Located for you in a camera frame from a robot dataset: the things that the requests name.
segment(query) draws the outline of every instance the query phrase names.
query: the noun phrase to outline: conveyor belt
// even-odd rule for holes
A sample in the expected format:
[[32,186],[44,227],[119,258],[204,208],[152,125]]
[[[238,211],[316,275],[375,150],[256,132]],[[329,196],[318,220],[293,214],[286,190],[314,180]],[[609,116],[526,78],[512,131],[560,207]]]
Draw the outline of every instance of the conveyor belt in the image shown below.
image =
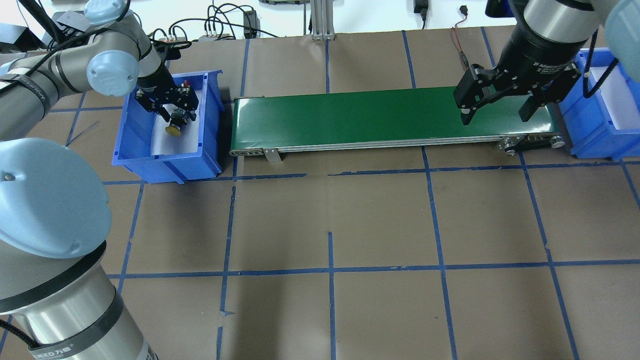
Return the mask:
[[236,99],[231,155],[490,142],[557,134],[542,108],[528,122],[525,97],[505,98],[463,126],[453,87]]

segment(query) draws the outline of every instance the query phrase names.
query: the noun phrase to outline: cable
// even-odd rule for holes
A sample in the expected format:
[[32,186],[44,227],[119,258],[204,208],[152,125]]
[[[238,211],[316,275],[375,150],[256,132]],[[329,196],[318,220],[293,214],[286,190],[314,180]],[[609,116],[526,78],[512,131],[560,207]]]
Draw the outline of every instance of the cable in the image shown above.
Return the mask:
[[160,31],[162,33],[162,35],[164,36],[164,38],[167,38],[167,34],[165,30],[162,30],[160,28],[157,28],[155,30],[153,30],[151,33],[149,33],[149,35],[147,35],[148,37],[150,37],[152,40],[156,39],[156,33]]
[[[218,18],[218,12],[219,12],[218,10],[220,10],[220,8],[217,8],[215,5],[213,5],[213,1],[212,1],[211,3],[212,3],[212,5],[209,5],[209,6],[207,7],[207,19],[210,19],[210,18],[211,18],[211,8],[213,8],[213,10],[215,10],[215,13],[214,13],[214,15],[213,15],[213,18],[214,18],[214,19],[217,19],[217,18]],[[222,12],[222,11],[220,11],[220,13],[222,14],[222,16],[224,16],[224,17],[225,17],[225,20],[227,20],[227,22],[228,22],[228,23],[231,23],[231,22],[229,21],[229,17],[227,16],[227,12]],[[209,32],[210,32],[211,34],[213,34],[213,31],[211,31],[211,21],[207,21],[207,22],[205,22],[205,32],[207,31],[207,29],[206,29],[207,24],[209,25]],[[220,40],[220,37],[222,37],[222,34],[225,32],[225,26],[224,26],[224,24],[221,24],[221,25],[222,25],[222,28],[220,29],[220,33],[218,34],[218,38],[217,38],[217,40]],[[231,35],[232,35],[234,38],[236,38],[236,32],[234,31],[233,27],[229,27],[229,28],[231,29]],[[213,30],[217,32],[217,29],[216,29],[216,23],[215,23],[215,22],[213,23]]]
[[[227,11],[225,11],[225,12],[224,12],[224,11],[222,11],[222,7],[223,7],[223,6],[233,6],[233,9],[231,9],[231,10],[227,10]],[[244,10],[242,9],[242,7],[243,7],[243,6],[249,6],[249,7],[252,9],[252,11],[254,11],[253,7],[252,7],[252,6],[250,6],[250,5],[241,5],[241,6],[238,6],[238,5],[236,5],[236,4],[224,3],[224,4],[222,4],[222,5],[220,5],[220,6],[218,7],[218,9],[216,10],[216,13],[214,14],[214,16],[216,16],[216,15],[218,14],[218,11],[220,11],[220,13],[222,13],[223,15],[225,15],[225,18],[227,19],[227,22],[230,22],[230,21],[229,21],[229,19],[228,19],[228,18],[227,18],[227,16],[226,16],[226,14],[227,14],[227,13],[229,13],[229,12],[232,12],[232,11],[234,11],[234,10],[236,10],[236,9],[237,9],[237,10],[240,10],[240,11],[242,12],[243,16],[246,18],[247,23],[249,24],[249,36],[251,36],[251,35],[253,34],[253,30],[254,30],[254,28],[253,28],[253,26],[252,26],[252,24],[251,24],[251,18],[249,18],[249,15],[247,15],[247,14],[246,14],[246,11],[244,11]]]
[[[24,17],[24,14],[22,13],[22,8],[20,7],[20,3],[18,2],[18,0],[15,0],[15,4],[18,6],[18,11],[20,12],[20,16],[22,16],[22,20],[24,20],[24,24],[27,26],[27,29],[29,29],[29,23],[27,22],[27,19]],[[33,37],[33,40],[35,41],[35,45],[37,47],[40,47],[38,45],[38,43],[40,43],[40,39],[38,39],[36,35],[33,32],[31,32],[31,30],[29,30],[29,33],[31,33],[31,37]]]
[[40,346],[40,344],[38,344],[34,339],[31,339],[31,337],[27,335],[24,331],[18,329],[17,327],[11,325],[10,323],[4,320],[0,320],[0,328],[7,330],[13,335],[16,335],[18,339],[24,341],[24,343],[27,344],[29,348],[36,348]]
[[[218,24],[226,24],[226,25],[229,25],[229,26],[237,26],[238,28],[243,28],[243,29],[248,29],[249,28],[248,26],[238,25],[238,24],[231,24],[229,22],[223,22],[223,21],[220,21],[218,19],[211,20],[211,18],[210,19],[203,19],[201,17],[190,17],[188,19],[178,20],[178,21],[174,22],[173,24],[171,24],[170,28],[173,28],[175,25],[180,24],[181,22],[184,22],[184,21],[214,21],[214,22],[217,22]],[[253,30],[254,31],[258,31],[258,32],[263,33],[263,34],[266,34],[266,35],[269,35],[271,37],[275,37],[275,38],[279,37],[279,36],[274,35],[274,34],[268,32],[268,31],[264,31],[264,30],[260,30],[260,29],[253,29]]]
[[598,79],[598,81],[596,82],[596,85],[594,85],[593,88],[589,90],[588,77],[590,77],[591,75],[591,73],[589,72],[589,69],[591,68],[591,59],[593,57],[593,50],[596,47],[597,38],[598,38],[598,30],[596,30],[591,36],[591,45],[589,46],[587,63],[584,66],[584,74],[582,76],[582,96],[584,96],[585,99],[589,99],[590,97],[595,95],[595,93],[598,91],[598,89],[600,89],[604,81],[609,77],[609,74],[611,74],[613,69],[615,69],[616,66],[618,66],[618,62],[619,62],[617,58],[614,58],[610,62],[609,66],[607,67],[607,70],[604,70],[604,73],[602,73],[602,76],[600,76],[600,79]]
[[136,12],[132,11],[133,15],[138,19],[138,24],[140,24],[140,27],[142,28],[142,19],[140,18],[140,15],[138,15]]
[[58,32],[56,31],[56,28],[57,28],[56,23],[53,21],[52,18],[49,17],[49,14],[47,14],[47,10],[44,10],[44,5],[42,4],[41,0],[38,0],[38,4],[42,8],[42,11],[47,15],[47,23],[49,25],[49,28],[51,29],[51,33],[53,33],[53,37],[56,39],[56,43],[60,44],[61,39],[60,39],[60,36],[58,36]]
[[462,64],[464,64],[466,69],[469,69],[469,61],[467,60],[467,55],[465,55],[465,52],[462,51],[462,45],[460,45],[460,39],[458,38],[458,32],[457,32],[457,28],[458,25],[462,24],[463,22],[467,21],[468,19],[468,9],[467,6],[463,5],[460,7],[460,13],[462,15],[465,16],[464,19],[458,21],[452,28],[451,28],[451,39],[453,41],[453,44],[456,46],[458,53],[460,54],[460,60],[462,61]]
[[176,38],[176,40],[178,39],[178,36],[175,34],[175,28],[179,28],[179,29],[182,31],[182,33],[184,34],[184,39],[185,39],[185,40],[189,40],[189,37],[187,36],[187,32],[186,32],[186,31],[184,31],[184,29],[182,28],[182,26],[178,26],[178,25],[176,25],[176,26],[174,26],[174,27],[173,27],[173,37],[175,37],[175,38]]

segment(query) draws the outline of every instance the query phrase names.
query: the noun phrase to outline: blue plastic bin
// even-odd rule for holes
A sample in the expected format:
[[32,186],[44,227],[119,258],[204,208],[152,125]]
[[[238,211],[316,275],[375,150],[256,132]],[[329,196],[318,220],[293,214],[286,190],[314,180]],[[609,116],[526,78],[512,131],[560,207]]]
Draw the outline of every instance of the blue plastic bin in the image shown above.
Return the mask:
[[[578,52],[575,62],[584,72],[588,49]],[[595,49],[591,68],[606,67],[614,56],[606,48]],[[624,71],[626,85],[632,92],[636,106],[640,109],[640,85]],[[589,78],[589,88],[595,85],[594,77]],[[566,99],[560,103],[564,121],[573,142],[571,153],[578,158],[612,158],[620,160],[627,156],[640,156],[640,124],[634,129],[616,129],[607,107],[598,90],[590,99],[582,95],[582,78],[578,80]]]
[[184,184],[187,180],[210,179],[222,172],[218,164],[218,124],[220,112],[224,111],[218,88],[218,74],[221,73],[217,70],[173,76],[178,84],[188,80],[196,91],[202,90],[197,116],[204,121],[199,123],[196,152],[152,156],[152,133],[157,114],[146,112],[135,100],[134,91],[124,101],[112,164],[125,167],[151,184]]

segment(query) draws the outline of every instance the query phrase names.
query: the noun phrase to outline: light blue joint cover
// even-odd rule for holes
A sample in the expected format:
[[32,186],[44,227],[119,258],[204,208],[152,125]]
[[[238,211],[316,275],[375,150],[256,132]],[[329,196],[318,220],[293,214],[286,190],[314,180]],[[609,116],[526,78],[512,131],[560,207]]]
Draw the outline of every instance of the light blue joint cover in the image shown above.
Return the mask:
[[89,85],[100,94],[121,97],[136,87],[139,71],[140,65],[131,54],[122,50],[108,50],[89,61],[86,78]]
[[607,45],[627,73],[640,82],[640,0],[620,0],[605,23]]
[[90,0],[84,6],[84,16],[93,26],[103,25],[117,19],[125,6],[127,0]]
[[11,65],[18,60],[20,59],[15,59],[15,60],[9,61],[8,63],[2,64],[2,66],[0,66],[0,75],[5,75],[7,72],[9,72],[9,68],[11,67]]
[[38,138],[0,142],[0,241],[46,258],[87,255],[109,233],[108,201],[73,150]]

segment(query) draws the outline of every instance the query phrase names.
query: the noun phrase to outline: yellow button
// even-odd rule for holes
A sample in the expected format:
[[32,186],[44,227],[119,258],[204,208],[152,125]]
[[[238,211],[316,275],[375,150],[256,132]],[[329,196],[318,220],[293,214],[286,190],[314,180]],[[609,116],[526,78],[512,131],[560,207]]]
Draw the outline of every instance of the yellow button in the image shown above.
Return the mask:
[[178,129],[175,126],[169,125],[167,126],[165,129],[167,134],[171,135],[171,136],[175,136],[175,137],[180,137],[180,129]]

